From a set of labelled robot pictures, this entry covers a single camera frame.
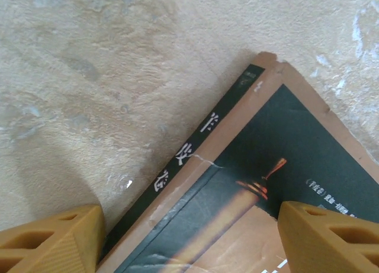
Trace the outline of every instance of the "beige textured surface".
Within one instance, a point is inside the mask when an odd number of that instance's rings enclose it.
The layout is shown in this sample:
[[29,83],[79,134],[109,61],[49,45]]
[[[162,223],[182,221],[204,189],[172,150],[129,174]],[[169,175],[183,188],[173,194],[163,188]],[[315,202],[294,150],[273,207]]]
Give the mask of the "beige textured surface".
[[97,202],[109,229],[262,50],[379,159],[379,0],[0,0],[0,15],[0,229]]

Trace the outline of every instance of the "textured wall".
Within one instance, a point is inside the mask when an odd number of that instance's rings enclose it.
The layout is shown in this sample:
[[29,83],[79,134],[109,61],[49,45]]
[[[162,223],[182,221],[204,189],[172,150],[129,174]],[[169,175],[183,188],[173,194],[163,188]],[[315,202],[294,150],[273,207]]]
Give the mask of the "textured wall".
[[0,229],[108,229],[252,56],[293,64],[379,159],[379,0],[0,0]]

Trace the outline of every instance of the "torn cover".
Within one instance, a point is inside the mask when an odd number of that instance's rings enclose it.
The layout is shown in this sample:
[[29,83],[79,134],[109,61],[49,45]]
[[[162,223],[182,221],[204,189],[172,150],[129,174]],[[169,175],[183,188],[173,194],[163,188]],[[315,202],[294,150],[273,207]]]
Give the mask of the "torn cover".
[[379,166],[260,53],[107,237],[98,272],[288,273],[282,201],[379,222]]

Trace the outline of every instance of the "tan book border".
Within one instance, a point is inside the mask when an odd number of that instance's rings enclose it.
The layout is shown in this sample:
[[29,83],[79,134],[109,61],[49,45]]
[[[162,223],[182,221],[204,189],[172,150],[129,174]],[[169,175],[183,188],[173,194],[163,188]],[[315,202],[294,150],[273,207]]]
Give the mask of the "tan book border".
[[262,52],[252,64],[265,68],[241,100],[218,124],[172,181],[100,263],[97,273],[114,272],[196,180],[251,121],[271,96],[284,84],[317,118],[325,129],[379,183],[379,165],[337,118],[324,100],[289,63],[277,62],[276,55]]

